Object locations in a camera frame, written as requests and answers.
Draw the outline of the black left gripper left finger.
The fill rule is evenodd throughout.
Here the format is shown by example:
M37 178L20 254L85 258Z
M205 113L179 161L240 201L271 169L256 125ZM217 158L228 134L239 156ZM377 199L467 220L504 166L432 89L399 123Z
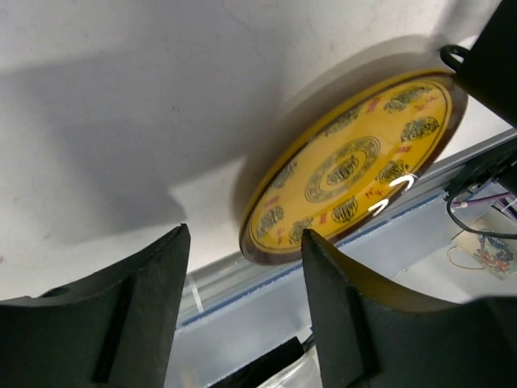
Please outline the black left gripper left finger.
M80 280L2 301L2 386L164 386L190 243L180 225Z

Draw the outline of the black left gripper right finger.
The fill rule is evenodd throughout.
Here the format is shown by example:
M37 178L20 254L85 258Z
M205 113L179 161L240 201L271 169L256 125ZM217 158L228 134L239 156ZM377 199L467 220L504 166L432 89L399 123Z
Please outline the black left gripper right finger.
M513 387L516 300L482 297L438 314L311 315L325 387Z

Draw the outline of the yellow patterned plate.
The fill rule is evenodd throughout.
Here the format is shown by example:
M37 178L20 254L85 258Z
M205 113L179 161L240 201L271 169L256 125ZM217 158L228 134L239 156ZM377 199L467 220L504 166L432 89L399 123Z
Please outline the yellow patterned plate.
M243 213L239 247L255 264L301 257L312 229L337 243L409 191L456 134L468 96L449 70L388 78L315 120L277 158Z

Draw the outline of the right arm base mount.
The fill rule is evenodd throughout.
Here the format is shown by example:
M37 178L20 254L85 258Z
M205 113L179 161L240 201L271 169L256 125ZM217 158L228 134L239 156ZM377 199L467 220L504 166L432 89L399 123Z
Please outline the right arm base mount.
M447 193L446 211L456 226L471 234L484 234L491 238L516 240L516 234L484 232L472 229L453 214L453 201L466 193L474 184L482 186L484 183L498 183L511 196L516 197L516 139L509 140L467 161L459 175L445 188Z

